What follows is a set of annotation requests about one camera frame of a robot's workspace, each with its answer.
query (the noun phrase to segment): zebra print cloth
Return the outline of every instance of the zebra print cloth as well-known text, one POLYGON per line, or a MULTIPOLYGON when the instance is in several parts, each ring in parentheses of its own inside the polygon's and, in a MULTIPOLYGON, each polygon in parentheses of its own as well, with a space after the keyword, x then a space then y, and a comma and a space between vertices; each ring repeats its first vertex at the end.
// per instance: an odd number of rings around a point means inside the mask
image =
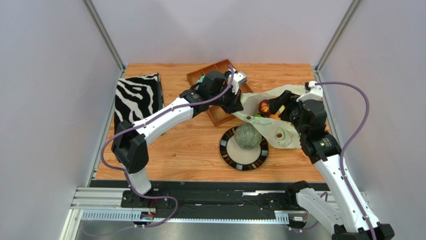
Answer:
POLYGON ((120 78, 115 90, 115 131, 120 122, 134 123, 164 108, 160 75, 120 78))

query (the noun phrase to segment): cable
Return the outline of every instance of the cable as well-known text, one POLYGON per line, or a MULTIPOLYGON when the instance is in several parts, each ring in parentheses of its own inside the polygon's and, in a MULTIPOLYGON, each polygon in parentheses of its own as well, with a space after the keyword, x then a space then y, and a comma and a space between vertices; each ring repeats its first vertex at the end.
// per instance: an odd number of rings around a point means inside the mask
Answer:
MULTIPOLYGON (((107 161, 105 161, 104 152, 105 152, 105 149, 107 148, 107 145, 110 142, 112 142, 114 139, 116 139, 116 138, 118 138, 118 137, 120 137, 120 136, 122 136, 122 135, 124 135, 126 133, 129 133, 129 132, 131 132, 133 130, 136 130, 136 129, 140 129, 140 128, 146 127, 148 124, 154 122, 155 120, 157 120, 158 118, 160 118, 161 116, 165 115, 166 113, 168 113, 170 111, 174 111, 175 109, 179 109, 179 108, 183 108, 183 107, 193 107, 193 106, 198 106, 198 105, 209 104, 209 103, 211 103, 213 101, 218 100, 219 98, 221 98, 231 88, 232 83, 234 81, 234 68, 231 65, 228 65, 228 68, 231 69, 231 78, 230 78, 229 82, 227 83, 227 86, 225 87, 225 89, 221 93, 219 93, 219 95, 217 95, 217 96, 215 96, 215 97, 213 97, 211 99, 205 100, 205 101, 193 102, 193 103, 186 103, 186 104, 181 104, 181 105, 178 105, 178 106, 174 106, 174 107, 172 106, 170 108, 167 108, 166 110, 160 112, 158 115, 152 117, 150 120, 146 121, 145 124, 134 126, 134 127, 131 127, 129 129, 126 129, 124 131, 121 131, 121 132, 115 134, 110 139, 108 139, 107 141, 105 141, 105 144, 102 146, 102 148, 100 150, 100 160, 102 161, 102 163, 106 167, 108 167, 110 169, 122 171, 124 173, 124 176, 125 176, 126 180, 127 180, 129 188, 137 196, 139 196, 141 198, 145 198, 145 199, 151 199, 151 200, 155 200, 155 199, 172 199, 176 203, 175 206, 174 206, 173 211, 171 212, 171 214, 169 216, 167 216, 165 219, 161 220, 160 222, 157 222, 157 223, 154 223, 154 224, 150 224, 150 225, 138 225, 138 227, 153 228, 153 227, 159 226, 159 225, 164 224, 165 222, 167 222, 176 213, 176 210, 178 209, 178 200, 175 197, 172 197, 172 196, 146 196, 146 195, 143 195, 143 194, 140 194, 139 192, 137 192, 136 189, 132 186, 132 183, 130 182, 129 176, 128 176, 128 174, 127 174, 127 172, 126 172, 126 170, 124 168, 117 167, 117 166, 112 166, 112 165, 108 164, 107 161)), ((83 228, 81 229, 81 231, 84 234, 86 234, 87 236, 90 236, 90 237, 105 237, 105 236, 113 235, 113 234, 119 233, 121 231, 124 231, 124 230, 127 230, 127 229, 131 229, 131 228, 134 228, 134 226, 128 226, 128 227, 119 229, 117 231, 113 231, 113 232, 105 233, 105 234, 90 234, 90 233, 86 232, 83 228)))
POLYGON ((359 125, 359 127, 356 129, 356 131, 352 134, 352 136, 349 138, 349 140, 344 144, 343 148, 341 149, 341 153, 340 153, 340 156, 339 156, 339 165, 340 165, 340 172, 341 172, 341 174, 343 176, 344 182, 346 183, 347 188, 350 191, 350 194, 352 195, 353 199, 355 199, 356 205, 358 206, 358 208, 361 211, 363 217, 365 218, 365 221, 367 222, 368 227, 370 228, 372 239, 373 240, 377 240, 373 224, 370 221, 369 216, 367 215, 366 211, 364 210, 364 206, 361 204, 360 200, 358 199, 357 194, 355 193, 354 188, 352 187, 351 183, 349 182, 348 176, 345 173, 344 159, 343 159, 343 156, 344 156, 345 151, 348 148, 349 144, 352 142, 352 140, 354 140, 354 138, 358 135, 358 133, 361 131, 361 129, 366 124, 367 118, 368 118, 369 113, 370 113, 370 101, 369 101, 369 98, 367 97, 367 95, 365 94, 365 92, 363 92, 359 87, 357 87, 355 85, 352 85, 350 83, 346 83, 346 82, 340 82, 340 81, 317 82, 315 85, 344 85, 344 86, 347 86, 347 87, 351 87, 351 88, 357 90, 362 95, 362 97, 365 100, 365 114, 364 114, 364 118, 362 119, 361 124, 359 125))
POLYGON ((153 207, 154 203, 155 203, 155 213, 158 213, 158 210, 157 210, 157 199, 156 199, 155 201, 151 201, 151 205, 149 205, 148 215, 151 216, 152 219, 154 219, 156 217, 156 215, 151 212, 151 208, 153 207))
MULTIPOLYGON (((328 192, 323 192, 319 197, 322 198, 325 195, 325 201, 327 202, 327 200, 329 199, 329 193, 328 192)), ((293 227, 288 227, 289 230, 294 230, 297 233, 302 233, 302 232, 309 232, 311 230, 313 230, 316 226, 318 226, 318 224, 320 224, 320 222, 317 220, 312 226, 308 227, 308 228, 293 228, 293 227)))
POLYGON ((308 218, 309 218, 309 211, 306 211, 306 219, 305 219, 306 222, 308 222, 308 218))

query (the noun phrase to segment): metal frame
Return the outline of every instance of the metal frame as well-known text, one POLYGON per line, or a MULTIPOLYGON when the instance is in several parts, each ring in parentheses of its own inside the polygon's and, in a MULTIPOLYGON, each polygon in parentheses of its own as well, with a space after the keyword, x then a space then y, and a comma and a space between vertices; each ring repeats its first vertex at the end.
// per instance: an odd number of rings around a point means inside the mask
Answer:
POLYGON ((328 46, 325 48, 324 53, 322 54, 321 58, 319 59, 318 64, 315 67, 315 70, 317 72, 321 72, 323 70, 324 65, 326 64, 327 60, 329 59, 333 49, 336 47, 337 42, 342 37, 343 32, 346 30, 346 28, 349 25, 349 22, 351 21, 352 17, 355 15, 355 12, 360 7, 360 4, 363 0, 352 0, 352 3, 350 4, 349 8, 347 9, 346 13, 344 14, 343 19, 341 20, 339 26, 336 29, 336 32, 334 33, 333 37, 331 38, 330 42, 328 43, 328 46))
MULTIPOLYGON (((118 51, 116 50, 116 48, 114 47, 114 44, 112 43, 112 40, 110 38, 110 36, 108 35, 107 30, 104 27, 104 24, 101 21, 101 18, 92 2, 92 0, 81 0, 84 4, 84 6, 86 7, 88 13, 90 14, 96 28, 98 29, 103 41, 105 42, 106 47, 108 48, 112 58, 114 59, 117 67, 121 70, 121 78, 124 77, 125 75, 125 70, 126 70, 126 66, 123 63, 122 59, 120 58, 118 51)), ((357 9, 359 8, 361 2, 363 0, 353 0, 352 3, 350 4, 348 10, 346 11, 343 19, 341 20, 338 28, 336 29, 333 37, 331 38, 328 46, 326 47, 324 53, 322 54, 318 64, 316 66, 312 66, 312 70, 313 70, 313 74, 315 77, 315 80, 317 82, 322 82, 322 75, 321 75, 321 71, 324 68, 324 65, 326 64, 328 58, 330 57, 333 49, 335 48, 335 46, 337 45, 337 42, 339 41, 339 39, 341 38, 341 36, 343 35, 345 29, 348 27, 350 20, 352 19, 352 17, 354 16, 355 12, 357 11, 357 9)), ((329 100, 327 98, 327 90, 324 89, 324 105, 325 105, 325 109, 326 111, 329 113, 328 117, 329 117, 329 127, 331 130, 331 133, 337 138, 337 140, 340 142, 340 135, 339 135, 339 131, 337 130, 337 126, 334 124, 334 116, 333 116, 333 112, 330 111, 330 103, 329 100)), ((110 109, 109 109, 109 114, 108 114, 108 118, 105 121, 104 124, 104 129, 101 133, 101 137, 99 139, 99 143, 98 143, 98 148, 97 148, 97 152, 95 154, 95 159, 93 160, 93 168, 92 168, 92 175, 88 178, 87 180, 87 186, 89 186, 90 182, 92 179, 94 179, 96 177, 96 172, 98 170, 98 165, 100 162, 100 149, 102 144, 104 143, 104 140, 107 137, 110 125, 111 125, 111 121, 112 121, 112 117, 114 114, 114 98, 111 101, 110 104, 110 109)), ((72 201, 70 210, 68 212, 68 216, 66 218, 66 222, 64 224, 64 227, 62 229, 62 234, 60 236, 61 240, 73 240, 75 239, 75 237, 77 236, 77 232, 78 232, 78 228, 80 225, 80 221, 83 219, 86 219, 87 217, 95 217, 97 216, 97 218, 102 218, 102 220, 117 220, 117 219, 122 219, 123 221, 132 221, 133 219, 131 219, 132 215, 130 213, 135 212, 141 212, 141 211, 147 211, 149 209, 145 209, 145 208, 140 208, 140 209, 133 209, 133 208, 121 208, 120 204, 121 204, 121 198, 122 198, 122 193, 124 190, 128 190, 128 188, 97 188, 97 187, 79 187, 76 190, 74 199, 72 201)), ((260 192, 255 191, 252 192, 251 194, 259 194, 260 192)), ((335 199, 332 195, 331 192, 328 192, 328 203, 335 209, 338 209, 338 206, 335 202, 335 199)), ((361 195, 363 196, 364 200, 367 202, 367 196, 365 195, 364 192, 361 192, 361 195)), ((275 213, 277 219, 276 221, 258 221, 258 222, 250 222, 250 223, 264 223, 264 224, 268 224, 268 223, 275 223, 275 222, 281 222, 284 221, 286 219, 286 216, 288 217, 288 214, 291 214, 293 212, 282 212, 282 211, 277 211, 275 213)), ((174 222, 185 222, 185 223, 201 223, 201 222, 221 222, 221 220, 223 219, 174 219, 172 221, 174 222)))
MULTIPOLYGON (((81 221, 128 221, 133 222, 140 216, 141 212, 148 212, 149 208, 122 208, 121 201, 123 191, 129 188, 108 188, 108 187, 78 187, 71 203, 68 216, 66 218, 60 240, 74 240, 77 236, 81 221)), ((242 191, 241 195, 252 196, 258 194, 276 193, 276 190, 257 190, 253 192, 242 191)), ((361 192, 362 197, 367 201, 367 196, 361 192)), ((338 211, 333 194, 328 191, 327 203, 338 211)), ((204 219, 204 218, 173 218, 170 222, 175 223, 228 223, 228 224, 288 224, 289 214, 300 214, 304 211, 276 210, 275 219, 204 219)))
POLYGON ((87 9, 87 12, 89 13, 91 19, 93 20, 93 23, 95 24, 97 30, 99 31, 100 36, 102 37, 103 42, 108 48, 109 53, 111 53, 112 59, 114 59, 115 64, 117 64, 117 67, 121 70, 121 72, 123 72, 126 69, 126 66, 123 63, 116 47, 114 46, 113 41, 108 35, 108 32, 105 29, 105 26, 102 23, 101 18, 99 17, 99 14, 98 14, 98 11, 96 10, 95 5, 93 4, 92 0, 81 0, 81 1, 83 2, 84 6, 87 9))

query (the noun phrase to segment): brown wooden tray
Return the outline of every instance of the brown wooden tray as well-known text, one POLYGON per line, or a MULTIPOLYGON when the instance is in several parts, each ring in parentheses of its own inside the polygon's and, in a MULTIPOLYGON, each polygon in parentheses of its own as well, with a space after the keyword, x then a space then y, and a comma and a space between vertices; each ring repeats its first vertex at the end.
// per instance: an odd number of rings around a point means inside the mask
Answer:
MULTIPOLYGON (((186 77, 188 78, 189 84, 192 86, 197 83, 198 79, 200 79, 202 76, 206 75, 212 70, 216 70, 221 73, 228 71, 228 65, 231 65, 234 69, 236 69, 228 59, 225 59, 223 61, 216 62, 212 65, 208 65, 199 70, 190 72, 186 75, 186 77)), ((253 93, 253 90, 250 88, 247 82, 239 86, 239 89, 241 89, 242 94, 253 93)), ((234 115, 227 114, 226 112, 224 112, 220 106, 211 106, 206 112, 215 127, 235 118, 234 115)))

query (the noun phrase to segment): metal floor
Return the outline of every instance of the metal floor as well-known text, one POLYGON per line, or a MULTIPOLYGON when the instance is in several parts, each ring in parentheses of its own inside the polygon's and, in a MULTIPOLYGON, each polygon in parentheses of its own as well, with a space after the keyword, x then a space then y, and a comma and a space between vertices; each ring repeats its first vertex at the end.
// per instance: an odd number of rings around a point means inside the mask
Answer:
MULTIPOLYGON (((310 216, 307 227, 316 220, 310 216)), ((128 221, 81 221, 90 234, 110 233, 133 223, 128 221)), ((319 224, 314 230, 297 233, 277 224, 223 224, 168 222, 153 228, 132 228, 115 235, 90 237, 78 231, 76 240, 329 240, 330 234, 319 224)))

